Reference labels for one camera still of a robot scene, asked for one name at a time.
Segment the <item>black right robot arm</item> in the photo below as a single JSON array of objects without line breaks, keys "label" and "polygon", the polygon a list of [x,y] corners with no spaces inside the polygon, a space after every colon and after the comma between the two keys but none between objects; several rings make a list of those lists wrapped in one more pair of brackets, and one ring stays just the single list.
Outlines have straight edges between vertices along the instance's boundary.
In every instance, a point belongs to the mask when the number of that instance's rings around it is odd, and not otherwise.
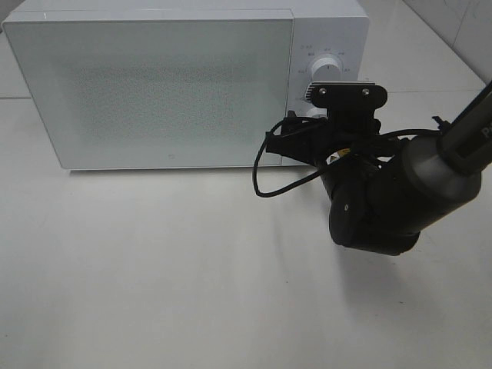
[{"label": "black right robot arm", "polygon": [[474,200],[491,163],[491,89],[437,128],[381,133],[374,113],[387,90],[373,82],[314,81],[306,101],[321,118],[293,111],[268,131],[259,149],[314,168],[331,201],[336,244],[397,256],[421,232]]}]

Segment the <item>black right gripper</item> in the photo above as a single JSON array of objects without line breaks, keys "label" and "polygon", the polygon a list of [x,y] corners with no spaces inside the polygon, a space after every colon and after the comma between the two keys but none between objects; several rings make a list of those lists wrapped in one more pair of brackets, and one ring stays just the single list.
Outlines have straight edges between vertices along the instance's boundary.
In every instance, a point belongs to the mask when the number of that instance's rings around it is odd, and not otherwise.
[{"label": "black right gripper", "polygon": [[278,135],[266,134],[266,152],[315,166],[339,149],[378,135],[381,122],[370,111],[332,111],[320,118],[289,111],[280,129]]}]

